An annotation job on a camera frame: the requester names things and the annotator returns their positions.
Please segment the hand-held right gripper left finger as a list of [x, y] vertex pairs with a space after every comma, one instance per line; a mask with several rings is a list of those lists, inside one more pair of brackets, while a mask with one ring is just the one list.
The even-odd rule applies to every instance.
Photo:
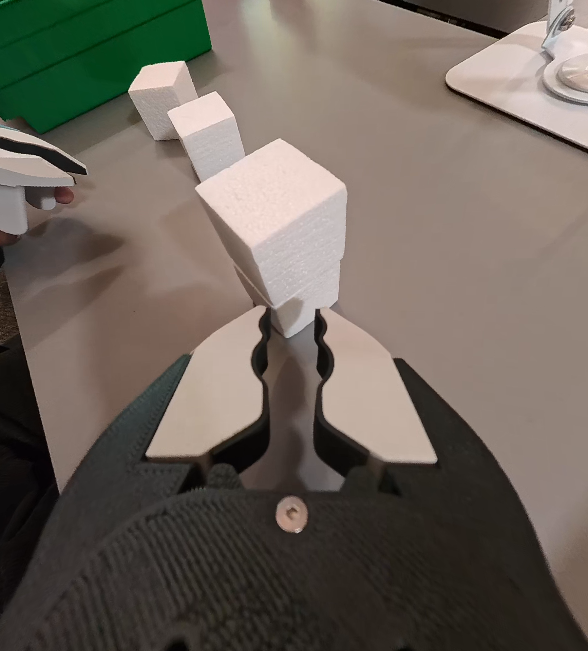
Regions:
[[208, 336], [188, 364], [145, 452], [152, 463], [185, 463], [207, 475], [226, 464], [238, 474], [270, 443], [264, 379], [271, 311], [253, 307]]

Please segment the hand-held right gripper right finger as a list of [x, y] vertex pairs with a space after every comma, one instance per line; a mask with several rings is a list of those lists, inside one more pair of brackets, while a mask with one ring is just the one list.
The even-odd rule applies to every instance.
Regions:
[[438, 469], [438, 455], [396, 362], [369, 333], [328, 307], [316, 310], [314, 450], [348, 480], [365, 470]]

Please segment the white foam cube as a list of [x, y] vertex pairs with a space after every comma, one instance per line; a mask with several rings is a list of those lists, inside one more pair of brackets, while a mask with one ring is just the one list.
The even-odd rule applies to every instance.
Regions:
[[331, 308], [339, 298], [341, 261], [333, 263], [303, 289], [276, 305], [269, 303], [237, 265], [233, 267], [252, 304], [271, 310], [272, 326], [285, 338], [296, 335], [313, 323], [317, 310]]
[[168, 118], [200, 182], [246, 156], [234, 113], [217, 92], [169, 110]]
[[344, 256], [346, 184], [282, 139], [195, 191], [234, 265], [273, 306]]
[[198, 98], [185, 61], [143, 66], [128, 94], [155, 141], [178, 139], [168, 112]]

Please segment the grey desk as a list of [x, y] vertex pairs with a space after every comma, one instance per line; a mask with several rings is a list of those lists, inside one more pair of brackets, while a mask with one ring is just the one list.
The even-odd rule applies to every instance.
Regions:
[[[453, 93], [492, 41], [378, 1], [206, 1], [189, 64], [245, 151], [347, 186], [335, 308], [408, 362], [509, 476], [588, 636], [588, 154]], [[6, 252], [55, 477], [178, 356], [251, 308], [178, 141], [127, 94], [44, 135], [88, 168]]]

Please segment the green plastic bin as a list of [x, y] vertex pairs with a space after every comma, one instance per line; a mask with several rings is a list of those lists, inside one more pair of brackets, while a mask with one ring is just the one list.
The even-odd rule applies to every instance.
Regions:
[[0, 1], [0, 118], [43, 134], [211, 49], [202, 1]]

